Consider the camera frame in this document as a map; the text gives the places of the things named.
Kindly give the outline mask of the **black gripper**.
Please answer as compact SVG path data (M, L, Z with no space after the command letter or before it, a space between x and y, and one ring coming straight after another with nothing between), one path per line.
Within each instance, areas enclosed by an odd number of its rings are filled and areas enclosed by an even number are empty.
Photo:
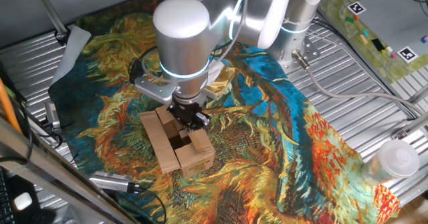
M202 112L202 107L199 104L181 104L172 102L167 111L188 131L194 131L206 128L211 122L211 117Z

